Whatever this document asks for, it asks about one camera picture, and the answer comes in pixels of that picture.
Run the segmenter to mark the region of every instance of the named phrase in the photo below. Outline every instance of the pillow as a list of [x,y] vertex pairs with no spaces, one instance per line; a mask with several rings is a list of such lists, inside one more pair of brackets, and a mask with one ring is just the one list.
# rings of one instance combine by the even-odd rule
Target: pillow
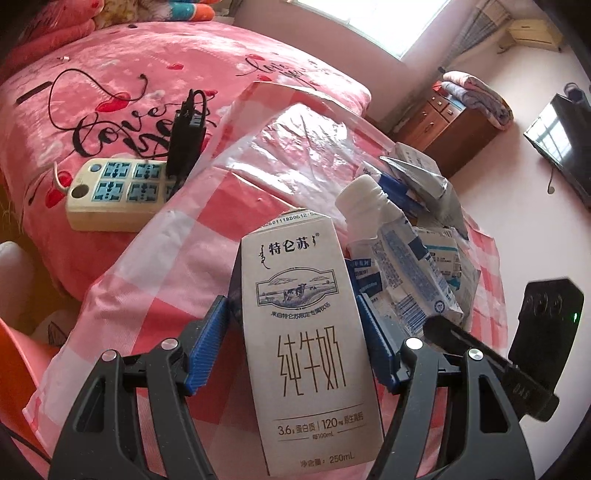
[[81,25],[50,31],[35,40],[14,47],[0,66],[0,85],[24,67],[68,43],[90,35],[94,30],[95,23],[90,19]]
[[64,28],[82,25],[103,10],[105,0],[52,0],[29,22],[19,45]]

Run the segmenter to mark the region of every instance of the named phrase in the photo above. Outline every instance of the milk carton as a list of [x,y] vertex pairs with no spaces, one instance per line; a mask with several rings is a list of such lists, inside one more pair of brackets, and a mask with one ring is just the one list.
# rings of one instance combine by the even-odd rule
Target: milk carton
[[378,400],[332,220],[295,210],[244,237],[229,297],[269,474],[375,460]]

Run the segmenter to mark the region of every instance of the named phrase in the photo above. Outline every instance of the power strip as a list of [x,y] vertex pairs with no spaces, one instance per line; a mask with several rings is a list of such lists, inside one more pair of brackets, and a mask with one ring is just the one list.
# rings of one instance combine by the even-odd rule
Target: power strip
[[93,158],[68,189],[66,215],[74,230],[139,232],[170,198],[166,162]]

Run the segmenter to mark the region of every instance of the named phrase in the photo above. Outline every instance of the carton lid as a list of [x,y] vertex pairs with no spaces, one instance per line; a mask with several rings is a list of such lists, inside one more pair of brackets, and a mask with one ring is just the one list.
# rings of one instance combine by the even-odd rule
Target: carton lid
[[297,208],[290,210],[289,212],[282,213],[279,217],[266,223],[258,230],[255,230],[249,235],[255,235],[256,233],[264,232],[273,228],[281,228],[283,226],[294,225],[296,223],[308,222],[310,220],[318,220],[320,218],[328,218],[326,215],[313,212],[305,208]]

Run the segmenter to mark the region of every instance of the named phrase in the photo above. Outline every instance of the blue gripper pad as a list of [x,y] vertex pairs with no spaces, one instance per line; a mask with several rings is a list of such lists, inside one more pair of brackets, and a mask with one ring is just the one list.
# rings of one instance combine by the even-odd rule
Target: blue gripper pad
[[396,356],[376,322],[372,309],[367,305],[367,295],[357,295],[357,308],[359,309],[359,316],[361,317],[361,325],[363,326],[363,334],[365,335],[365,343],[368,347],[369,361],[378,382],[393,392],[398,387],[398,380],[394,375],[394,366]]
[[203,320],[191,322],[179,336],[187,354],[186,394],[195,395],[207,383],[228,330],[228,299],[219,295]]

